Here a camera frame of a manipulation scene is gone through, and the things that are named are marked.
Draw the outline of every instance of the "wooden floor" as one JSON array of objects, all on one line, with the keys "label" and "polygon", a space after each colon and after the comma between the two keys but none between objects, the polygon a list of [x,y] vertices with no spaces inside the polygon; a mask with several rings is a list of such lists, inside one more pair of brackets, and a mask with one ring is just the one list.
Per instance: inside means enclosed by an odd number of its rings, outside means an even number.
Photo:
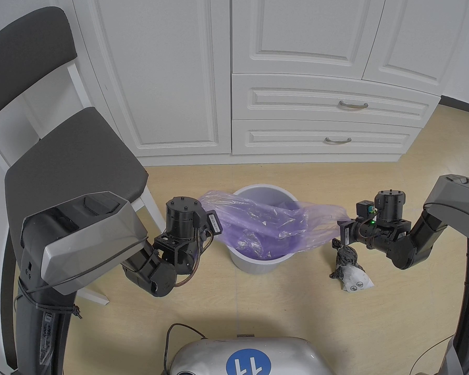
[{"label": "wooden floor", "polygon": [[[416,221],[439,175],[469,176],[469,113],[439,106],[399,162],[150,167],[148,186],[160,208],[174,196],[207,190],[233,192],[256,183],[275,184],[299,200],[355,204],[382,189],[406,192],[404,217]],[[139,212],[151,238],[157,229]],[[249,275],[215,242],[193,280],[164,298],[153,298],[128,281],[120,267],[89,286],[105,294],[103,307],[77,299],[65,374],[158,375],[165,333],[187,323],[209,338],[298,336],[311,341],[337,375],[408,375],[419,355],[455,332],[464,288],[466,239],[447,229],[430,258],[407,271],[382,253],[357,246],[359,263],[375,287],[341,290],[329,279],[335,266],[330,244],[298,253],[274,272]],[[171,356],[196,336],[177,328]],[[419,361],[413,373],[438,371],[446,342]]]}]

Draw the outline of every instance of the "white logo symbol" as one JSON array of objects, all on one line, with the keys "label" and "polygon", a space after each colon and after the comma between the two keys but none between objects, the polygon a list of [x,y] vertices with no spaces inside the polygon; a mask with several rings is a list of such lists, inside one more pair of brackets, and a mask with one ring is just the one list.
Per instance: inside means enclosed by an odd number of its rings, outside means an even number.
[{"label": "white logo symbol", "polygon": [[[244,375],[246,374],[246,370],[243,370],[239,366],[239,359],[235,359],[235,367],[236,367],[236,375]],[[257,368],[256,367],[256,359],[254,357],[250,357],[250,366],[252,370],[252,375],[257,375],[259,372],[263,370],[262,367]]]}]

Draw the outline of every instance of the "drawer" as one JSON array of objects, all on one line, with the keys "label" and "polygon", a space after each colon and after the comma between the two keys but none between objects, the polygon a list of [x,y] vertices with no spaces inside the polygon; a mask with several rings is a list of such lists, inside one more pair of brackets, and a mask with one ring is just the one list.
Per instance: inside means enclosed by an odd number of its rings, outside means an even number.
[{"label": "drawer", "polygon": [[420,128],[361,122],[232,121],[233,154],[404,154]]},{"label": "drawer", "polygon": [[369,122],[423,128],[439,101],[439,96],[429,93],[358,79],[232,75],[234,120]]}]

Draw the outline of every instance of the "trash can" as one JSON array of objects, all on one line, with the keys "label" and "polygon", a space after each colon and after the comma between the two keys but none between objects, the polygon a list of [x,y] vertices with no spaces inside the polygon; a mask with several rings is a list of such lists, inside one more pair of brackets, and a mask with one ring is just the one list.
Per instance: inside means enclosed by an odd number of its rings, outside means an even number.
[{"label": "trash can", "polygon": [[[240,190],[235,191],[234,194],[243,198],[248,198],[258,203],[274,206],[278,206],[282,203],[292,203],[297,201],[295,196],[289,191],[272,184],[251,184],[250,186],[245,186]],[[244,272],[253,274],[271,272],[280,263],[288,260],[294,255],[294,253],[290,253],[278,259],[258,260],[245,257],[242,253],[238,252],[232,247],[228,246],[228,249],[230,251],[231,260],[233,261],[234,265],[236,265]]]}]

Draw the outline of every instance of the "chair backrest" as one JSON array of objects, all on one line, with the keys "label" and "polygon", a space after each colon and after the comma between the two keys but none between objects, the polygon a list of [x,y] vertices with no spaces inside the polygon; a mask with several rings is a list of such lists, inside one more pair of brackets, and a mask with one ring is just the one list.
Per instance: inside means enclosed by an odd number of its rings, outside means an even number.
[{"label": "chair backrest", "polygon": [[68,18],[58,7],[30,12],[0,31],[0,110],[76,58]]}]

